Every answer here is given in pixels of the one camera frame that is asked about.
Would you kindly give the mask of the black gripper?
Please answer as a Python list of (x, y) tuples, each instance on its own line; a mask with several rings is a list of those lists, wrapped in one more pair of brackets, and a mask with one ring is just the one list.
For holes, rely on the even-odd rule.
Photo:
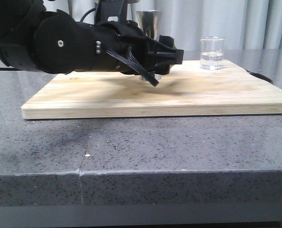
[(184, 50), (175, 40), (160, 35), (148, 37), (134, 21), (99, 22), (93, 25), (93, 71), (123, 74), (169, 74), (182, 64)]

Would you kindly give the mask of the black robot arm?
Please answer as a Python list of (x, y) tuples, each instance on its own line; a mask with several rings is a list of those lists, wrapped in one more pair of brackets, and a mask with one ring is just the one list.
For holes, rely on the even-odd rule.
[(47, 11), (41, 0), (0, 0), (0, 60), (22, 71), (73, 71), (166, 75), (184, 52), (174, 40), (145, 35), (127, 20), (126, 0), (101, 0), (94, 24), (62, 10)]

